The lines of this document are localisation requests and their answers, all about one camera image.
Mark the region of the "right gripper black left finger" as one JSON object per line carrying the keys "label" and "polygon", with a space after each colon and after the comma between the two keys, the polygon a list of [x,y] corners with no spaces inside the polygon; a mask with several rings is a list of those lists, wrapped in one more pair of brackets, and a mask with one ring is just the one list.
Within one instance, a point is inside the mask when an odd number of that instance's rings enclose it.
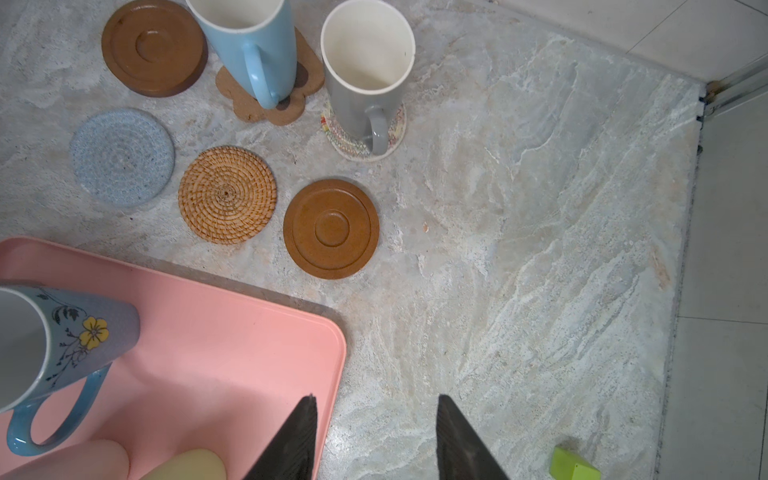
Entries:
{"label": "right gripper black left finger", "polygon": [[315,463],[317,401],[304,396],[270,441],[245,479],[311,479]]}

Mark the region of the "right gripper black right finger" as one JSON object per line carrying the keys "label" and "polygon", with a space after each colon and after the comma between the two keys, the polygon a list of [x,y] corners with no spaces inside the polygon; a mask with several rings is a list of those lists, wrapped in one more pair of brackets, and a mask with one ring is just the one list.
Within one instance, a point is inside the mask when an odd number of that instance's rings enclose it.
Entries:
{"label": "right gripper black right finger", "polygon": [[440,480],[509,479],[458,406],[446,394],[440,394],[438,398],[436,440]]}

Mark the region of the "green handled white mug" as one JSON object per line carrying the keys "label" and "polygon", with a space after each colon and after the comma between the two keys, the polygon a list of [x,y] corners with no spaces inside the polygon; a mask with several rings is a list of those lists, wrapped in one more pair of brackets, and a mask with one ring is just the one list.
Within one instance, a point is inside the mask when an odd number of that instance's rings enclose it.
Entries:
{"label": "green handled white mug", "polygon": [[176,455],[144,475],[141,480],[226,480],[221,458],[208,449]]}

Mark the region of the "brown wooden coaster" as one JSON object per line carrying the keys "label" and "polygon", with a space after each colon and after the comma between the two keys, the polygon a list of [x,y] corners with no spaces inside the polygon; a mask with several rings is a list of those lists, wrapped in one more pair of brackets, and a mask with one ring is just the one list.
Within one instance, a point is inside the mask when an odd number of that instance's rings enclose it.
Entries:
{"label": "brown wooden coaster", "polygon": [[361,270],[379,240],[372,200],[341,179],[316,181],[298,192],[283,221],[283,238],[293,261],[305,272],[338,280]]}
{"label": "brown wooden coaster", "polygon": [[131,1],[107,21],[104,61],[130,90],[170,97],[191,87],[208,57],[206,38],[190,12],[173,1]]}

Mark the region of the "tan rattan coaster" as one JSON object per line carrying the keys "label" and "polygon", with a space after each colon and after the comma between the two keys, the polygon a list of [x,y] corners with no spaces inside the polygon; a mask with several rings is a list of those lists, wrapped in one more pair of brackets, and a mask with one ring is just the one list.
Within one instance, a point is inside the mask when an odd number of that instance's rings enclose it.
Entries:
{"label": "tan rattan coaster", "polygon": [[245,242],[268,224],[277,203],[277,183],[268,164],[241,147],[201,152],[184,172],[180,213],[200,238],[222,245]]}

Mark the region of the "blue mug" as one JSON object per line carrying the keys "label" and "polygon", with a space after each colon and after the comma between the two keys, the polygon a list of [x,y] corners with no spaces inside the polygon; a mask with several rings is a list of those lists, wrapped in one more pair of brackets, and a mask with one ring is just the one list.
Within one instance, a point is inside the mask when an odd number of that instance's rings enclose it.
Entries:
{"label": "blue mug", "polygon": [[190,0],[208,42],[239,85],[264,109],[294,88],[297,45],[286,0]]}
{"label": "blue mug", "polygon": [[[23,284],[1,286],[1,411],[11,412],[7,445],[19,456],[47,453],[84,420],[106,375],[140,336],[137,308],[92,293]],[[42,404],[84,380],[61,425],[46,440],[33,439]]]}

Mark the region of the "multicolour woven rope coaster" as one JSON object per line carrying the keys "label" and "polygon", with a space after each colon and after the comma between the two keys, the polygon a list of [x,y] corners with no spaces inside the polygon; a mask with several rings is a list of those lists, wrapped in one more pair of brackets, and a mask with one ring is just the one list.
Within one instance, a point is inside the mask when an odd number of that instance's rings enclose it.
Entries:
{"label": "multicolour woven rope coaster", "polygon": [[404,105],[398,109],[388,129],[388,148],[382,155],[374,155],[364,141],[353,139],[341,128],[334,117],[329,101],[324,105],[320,125],[330,144],[343,158],[354,162],[369,163],[388,157],[399,147],[406,135],[407,109]]}

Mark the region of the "light blue woven coaster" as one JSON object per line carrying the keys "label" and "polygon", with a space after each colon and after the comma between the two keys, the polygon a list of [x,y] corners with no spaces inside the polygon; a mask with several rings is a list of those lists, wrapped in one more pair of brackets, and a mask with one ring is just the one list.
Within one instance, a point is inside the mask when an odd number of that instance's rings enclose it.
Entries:
{"label": "light blue woven coaster", "polygon": [[123,208],[155,198],[175,167],[168,131],[149,113],[133,108],[88,118],[74,133],[69,154],[82,187],[93,197]]}

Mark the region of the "cork paw print coaster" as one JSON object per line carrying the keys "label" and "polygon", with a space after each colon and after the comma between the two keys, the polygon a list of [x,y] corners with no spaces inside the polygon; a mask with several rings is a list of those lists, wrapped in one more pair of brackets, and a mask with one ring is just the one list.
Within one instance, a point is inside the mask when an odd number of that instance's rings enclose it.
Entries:
{"label": "cork paw print coaster", "polygon": [[267,120],[273,125],[284,126],[296,121],[304,112],[306,98],[318,92],[324,85],[324,67],[303,34],[296,29],[297,73],[290,95],[280,101],[275,109],[264,109],[232,77],[225,67],[218,71],[215,83],[219,92],[232,101],[235,116],[248,123]]}

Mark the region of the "grey handled white mug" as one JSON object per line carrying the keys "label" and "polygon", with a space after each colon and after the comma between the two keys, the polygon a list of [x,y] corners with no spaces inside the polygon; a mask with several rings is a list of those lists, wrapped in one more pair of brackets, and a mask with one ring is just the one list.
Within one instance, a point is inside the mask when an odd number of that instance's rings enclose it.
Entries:
{"label": "grey handled white mug", "polygon": [[415,36],[407,19],[384,1],[344,1],[325,19],[320,44],[336,121],[373,155],[385,154],[415,63]]}

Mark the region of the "green small cube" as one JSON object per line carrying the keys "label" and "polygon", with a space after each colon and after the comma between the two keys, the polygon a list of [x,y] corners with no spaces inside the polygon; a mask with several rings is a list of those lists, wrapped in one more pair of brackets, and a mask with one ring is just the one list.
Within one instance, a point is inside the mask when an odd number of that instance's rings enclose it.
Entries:
{"label": "green small cube", "polygon": [[549,473],[554,480],[601,480],[602,473],[580,455],[560,446],[553,450]]}

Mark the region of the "pink silicone tray mat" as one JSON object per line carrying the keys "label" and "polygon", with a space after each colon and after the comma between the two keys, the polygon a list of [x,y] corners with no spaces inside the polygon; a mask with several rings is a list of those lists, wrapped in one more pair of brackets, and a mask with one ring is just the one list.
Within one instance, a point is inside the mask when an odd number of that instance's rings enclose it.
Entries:
{"label": "pink silicone tray mat", "polygon": [[331,320],[30,237],[2,242],[1,276],[138,309],[137,345],[112,365],[68,439],[119,443],[132,478],[204,448],[240,479],[306,395],[316,399],[324,443],[346,357]]}

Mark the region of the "pink handled white mug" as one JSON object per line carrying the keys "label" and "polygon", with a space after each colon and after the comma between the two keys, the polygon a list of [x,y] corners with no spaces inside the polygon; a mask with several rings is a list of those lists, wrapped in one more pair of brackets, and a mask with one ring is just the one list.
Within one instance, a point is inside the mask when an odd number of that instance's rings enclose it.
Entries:
{"label": "pink handled white mug", "polygon": [[129,456],[119,443],[93,440],[43,455],[1,478],[126,480],[129,470]]}

